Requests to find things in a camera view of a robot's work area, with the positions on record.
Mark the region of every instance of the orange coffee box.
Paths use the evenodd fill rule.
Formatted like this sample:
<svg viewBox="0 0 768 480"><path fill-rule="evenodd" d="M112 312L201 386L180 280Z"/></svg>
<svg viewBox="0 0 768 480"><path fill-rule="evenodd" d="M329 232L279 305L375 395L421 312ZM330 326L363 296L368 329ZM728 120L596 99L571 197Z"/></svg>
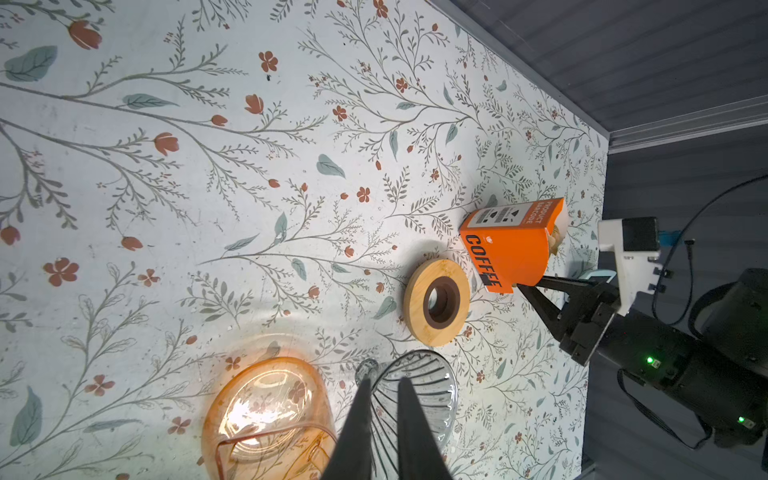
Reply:
<svg viewBox="0 0 768 480"><path fill-rule="evenodd" d="M518 283L535 285L568 228L562 198L482 208L459 228L464 246L489 292L512 293Z"/></svg>

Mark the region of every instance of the red flower print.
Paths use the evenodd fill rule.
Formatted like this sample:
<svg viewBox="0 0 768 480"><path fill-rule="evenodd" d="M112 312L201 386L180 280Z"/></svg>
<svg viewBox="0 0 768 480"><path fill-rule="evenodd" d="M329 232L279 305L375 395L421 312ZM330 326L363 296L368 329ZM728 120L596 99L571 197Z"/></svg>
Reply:
<svg viewBox="0 0 768 480"><path fill-rule="evenodd" d="M123 237L123 240L120 243L122 244L123 248L129 249L131 252L144 246L136 237Z"/></svg>
<svg viewBox="0 0 768 480"><path fill-rule="evenodd" d="M192 419L186 419L182 422L181 417L176 417L170 422L173 423L174 426L168 429L168 435L173 435L174 433L183 435L184 432L187 431L187 427L192 423Z"/></svg>
<svg viewBox="0 0 768 480"><path fill-rule="evenodd" d="M245 103L248 104L245 109L252 114L258 115L264 112L264 100L258 95L246 95Z"/></svg>
<svg viewBox="0 0 768 480"><path fill-rule="evenodd" d="M154 147L167 157L169 151L179 150L179 139L168 132L163 132L154 138Z"/></svg>
<svg viewBox="0 0 768 480"><path fill-rule="evenodd" d="M143 273L137 276L138 280L140 282L144 282L144 286L152 286L152 283L157 283L160 281L159 276L154 275L154 270L151 268L147 268L147 274L144 275Z"/></svg>
<svg viewBox="0 0 768 480"><path fill-rule="evenodd" d="M16 230L16 227L8 226L0 230L0 238L2 238L2 241L4 241L6 245L13 245L14 242L21 240L22 236L18 230Z"/></svg>
<svg viewBox="0 0 768 480"><path fill-rule="evenodd" d="M106 379L106 378L107 377L104 376L104 375L96 375L94 377L94 382L95 383L92 383L90 385L86 385L85 388L83 389L83 391L86 392L86 393L91 393L91 392L94 392L94 390L95 390L94 395L96 395L96 396L104 396L104 394L107 392L105 389L110 389L110 388L112 388L114 386L114 382L112 382L112 381L105 382L104 379Z"/></svg>
<svg viewBox="0 0 768 480"><path fill-rule="evenodd" d="M226 117L222 117L221 115L214 115L210 118L210 122L217 127L223 127L227 124L228 120Z"/></svg>
<svg viewBox="0 0 768 480"><path fill-rule="evenodd" d="M232 370L232 369L235 369L235 370L237 370L237 369L239 369L239 368L240 368L240 365L239 365L239 364L240 364L240 357L235 357L235 359L234 359L234 360L232 360L232 357L231 357L231 356L228 356L228 357L227 357L227 359L226 359L226 360L224 360L224 362L227 362L227 366L226 366L225 368L226 368L226 370L227 370L228 372L229 372L230 370Z"/></svg>
<svg viewBox="0 0 768 480"><path fill-rule="evenodd" d="M395 86L400 90L400 93L404 93L406 88L408 88L408 82L404 78L398 78L395 82Z"/></svg>
<svg viewBox="0 0 768 480"><path fill-rule="evenodd" d="M48 278L48 282L53 286L60 286L61 281L74 282L78 279L78 276L74 273L80 268L76 263L69 263L69 259L60 258L54 263L46 263L43 265L43 270L46 273L50 273L51 277Z"/></svg>
<svg viewBox="0 0 768 480"><path fill-rule="evenodd" d="M261 59L261 69L266 73L269 73L270 70L277 71L277 57L272 55L271 51L259 53L259 58Z"/></svg>
<svg viewBox="0 0 768 480"><path fill-rule="evenodd" d="M342 108L341 105L332 110L333 114L339 118L339 121L344 121L346 118L346 108Z"/></svg>
<svg viewBox="0 0 768 480"><path fill-rule="evenodd" d="M98 49L98 46L101 43L101 35L95 30L86 28L87 26L88 21L86 20L72 22L72 25L69 25L68 29L69 36L72 37L74 43L78 44L78 47L85 48L86 50L91 50L92 48Z"/></svg>
<svg viewBox="0 0 768 480"><path fill-rule="evenodd" d="M386 18L386 13L389 12L389 8L384 5L384 0L373 0L373 6L376 8L376 14L380 18Z"/></svg>
<svg viewBox="0 0 768 480"><path fill-rule="evenodd" d="M297 380L293 384L293 388L291 390L288 390L288 399L299 405L302 400L304 400L304 396L306 394L306 388L304 387L304 382L301 380Z"/></svg>
<svg viewBox="0 0 768 480"><path fill-rule="evenodd" d="M369 202L370 201L370 197L369 197L370 194L371 194L371 189L370 188L360 187L360 191L357 192L357 198L358 198L358 200L360 200L360 203L362 203L362 202Z"/></svg>

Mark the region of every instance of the black cable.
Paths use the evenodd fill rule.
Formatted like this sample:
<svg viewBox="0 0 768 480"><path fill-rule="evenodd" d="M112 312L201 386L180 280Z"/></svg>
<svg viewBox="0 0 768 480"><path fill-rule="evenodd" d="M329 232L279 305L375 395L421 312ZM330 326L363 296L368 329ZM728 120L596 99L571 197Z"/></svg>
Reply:
<svg viewBox="0 0 768 480"><path fill-rule="evenodd" d="M712 434L713 434L712 427L706 424L705 421L700 416L696 415L696 418L699 421L699 425L701 425L702 430L704 430L704 437L698 442L694 443L693 445L688 445L686 442L683 441L683 439L677 436L677 433L675 433L675 431L672 428L670 428L670 426L667 425L667 423L664 420L662 420L660 416L658 416L653 410L643 405L643 403L640 400L634 398L632 394L627 391L627 387L624 385L624 374L630 375L630 373L624 369L619 369L618 372L616 372L616 381L618 382L619 388L621 389L621 391L624 392L624 394L627 397L629 397L629 400L632 401L635 408L637 408L640 411L640 413L642 413L645 416L645 418L651 420L654 424L656 424L657 427L664 430L670 437L672 437L673 439L676 439L678 442L682 443L683 445L685 445L691 450L700 449L701 447L704 446L705 443L707 443L707 440L712 438Z"/></svg>
<svg viewBox="0 0 768 480"><path fill-rule="evenodd" d="M685 319L685 314L690 308L691 303L694 301L694 243L695 240L685 240L685 249L688 252L688 275L690 277L689 287L688 287L688 301L685 304L685 310L683 310L683 314L680 315L680 318L675 320L674 322L670 323L670 325L675 326L678 323L682 322Z"/></svg>
<svg viewBox="0 0 768 480"><path fill-rule="evenodd" d="M659 298L659 292L661 288L661 282L664 280L664 273L667 271L667 268L670 265L670 261L672 261L672 257L674 256L675 252L677 251L677 246L680 245L680 239L685 237L685 234L690 229L690 226L694 224L694 222L703 214L712 204L714 204L716 201L718 201L720 198L728 195L729 193L740 189L741 187L746 187L747 185L754 184L755 182L759 182L761 180L765 180L768 178L768 174L760 175L759 177L754 177L752 179L749 179L747 181L744 181L738 185L734 185L728 190L725 190L721 194L717 195L712 200L708 201L707 204L705 204L703 207L699 209L699 211L696 212L696 214L691 217L690 220L688 220L688 223L686 223L685 227L680 231L680 235L675 240L675 243L672 245L672 248L670 249L669 254L667 255L667 259L664 261L664 265L661 267L661 271L659 272L659 280L656 282L656 290L654 291L654 298L650 302L650 311L653 313L654 318L656 320L661 321L661 319L658 316L658 313L656 311L656 304L658 302ZM693 263L691 263L691 275L693 275ZM685 306L685 310L683 311L683 314L680 316L680 318L672 323L671 325L674 325L676 323L679 323L684 317L685 314L688 313L688 309L690 308L690 303L693 300L694 297L694 289L693 289L693 280L691 280L691 288L690 288L690 294L688 296L688 302Z"/></svg>

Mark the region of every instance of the brown rubber ring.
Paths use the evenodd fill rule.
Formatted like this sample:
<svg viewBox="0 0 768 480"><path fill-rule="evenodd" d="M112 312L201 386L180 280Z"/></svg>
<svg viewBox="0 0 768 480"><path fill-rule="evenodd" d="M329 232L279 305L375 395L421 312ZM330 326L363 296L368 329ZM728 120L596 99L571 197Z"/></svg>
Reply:
<svg viewBox="0 0 768 480"><path fill-rule="evenodd" d="M429 308L429 297L432 291L437 293L437 300L432 308ZM449 276L439 276L429 284L424 295L424 318L433 329L444 329L453 323L458 314L461 302L461 294L458 285Z"/></svg>

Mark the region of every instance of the floral pattern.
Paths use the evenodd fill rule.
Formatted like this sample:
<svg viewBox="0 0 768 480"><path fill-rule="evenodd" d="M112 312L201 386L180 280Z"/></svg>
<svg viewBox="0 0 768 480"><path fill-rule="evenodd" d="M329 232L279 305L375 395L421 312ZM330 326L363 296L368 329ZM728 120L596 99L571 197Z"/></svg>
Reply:
<svg viewBox="0 0 768 480"><path fill-rule="evenodd" d="M594 267L604 137L429 3L52 3L2 12L0 476L205 478L213 397L284 353L340 429L437 257L472 286L452 476L576 476L588 371L457 229L564 197L549 272Z"/></svg>

